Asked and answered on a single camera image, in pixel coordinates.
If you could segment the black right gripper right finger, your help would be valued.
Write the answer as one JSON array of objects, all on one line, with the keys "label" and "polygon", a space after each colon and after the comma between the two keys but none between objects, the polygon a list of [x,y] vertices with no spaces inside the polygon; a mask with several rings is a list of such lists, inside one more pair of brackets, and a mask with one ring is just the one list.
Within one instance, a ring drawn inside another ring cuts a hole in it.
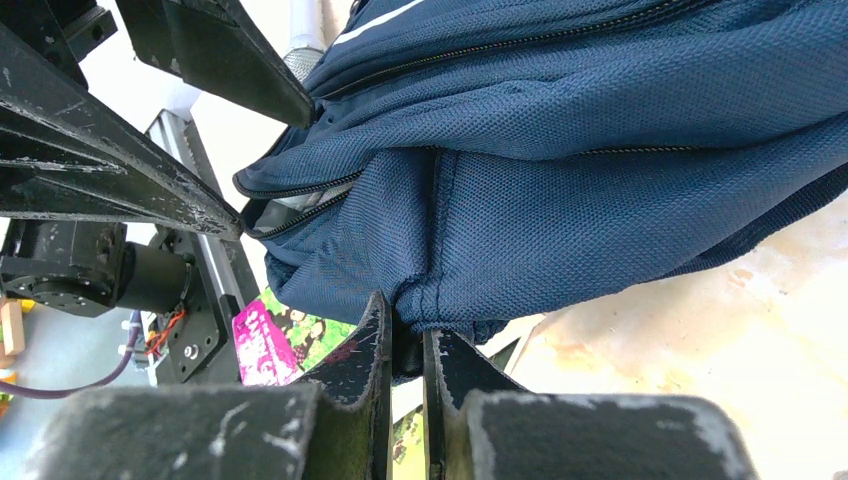
[{"label": "black right gripper right finger", "polygon": [[423,336],[433,479],[754,479],[736,425],[693,396],[533,393],[462,336]]}]

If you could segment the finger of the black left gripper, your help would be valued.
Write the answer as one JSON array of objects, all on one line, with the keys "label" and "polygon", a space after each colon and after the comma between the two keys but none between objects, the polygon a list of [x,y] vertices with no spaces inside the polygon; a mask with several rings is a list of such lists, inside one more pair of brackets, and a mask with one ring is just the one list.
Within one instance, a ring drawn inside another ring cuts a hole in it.
[{"label": "finger of the black left gripper", "polygon": [[289,126],[315,105],[239,1],[125,0],[118,10],[138,60]]},{"label": "finger of the black left gripper", "polygon": [[235,240],[237,213],[210,186],[1,29],[1,214],[141,222]]}]

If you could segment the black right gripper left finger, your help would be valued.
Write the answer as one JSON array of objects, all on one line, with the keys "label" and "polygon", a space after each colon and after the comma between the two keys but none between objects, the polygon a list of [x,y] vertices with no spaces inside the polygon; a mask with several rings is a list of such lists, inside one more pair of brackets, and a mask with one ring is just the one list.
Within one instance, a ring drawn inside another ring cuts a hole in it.
[{"label": "black right gripper left finger", "polygon": [[392,310],[381,293],[286,386],[108,387],[72,395],[36,441],[40,479],[387,479]]}]

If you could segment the navy blue student backpack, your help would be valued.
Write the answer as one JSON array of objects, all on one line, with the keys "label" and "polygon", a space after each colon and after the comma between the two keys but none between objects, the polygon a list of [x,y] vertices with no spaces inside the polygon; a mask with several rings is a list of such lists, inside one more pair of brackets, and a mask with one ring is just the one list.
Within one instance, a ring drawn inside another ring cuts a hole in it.
[{"label": "navy blue student backpack", "polygon": [[729,262],[847,187],[843,1],[363,1],[235,174],[277,299],[417,332]]}]

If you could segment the purple Treehouse book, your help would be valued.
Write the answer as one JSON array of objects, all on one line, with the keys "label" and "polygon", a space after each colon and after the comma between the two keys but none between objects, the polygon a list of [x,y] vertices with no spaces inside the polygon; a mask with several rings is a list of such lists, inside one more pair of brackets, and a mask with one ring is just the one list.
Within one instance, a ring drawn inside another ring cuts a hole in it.
[{"label": "purple Treehouse book", "polygon": [[284,386],[302,375],[286,335],[260,299],[233,318],[232,329],[243,385]]}]

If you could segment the green dark cover book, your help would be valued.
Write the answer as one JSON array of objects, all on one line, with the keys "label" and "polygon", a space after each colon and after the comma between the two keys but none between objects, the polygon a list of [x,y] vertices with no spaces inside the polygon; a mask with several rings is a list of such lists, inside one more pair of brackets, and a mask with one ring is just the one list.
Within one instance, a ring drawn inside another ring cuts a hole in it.
[{"label": "green dark cover book", "polygon": [[270,340],[288,378],[313,368],[355,329],[354,325],[284,305],[269,288],[260,294],[259,300],[270,315]]}]

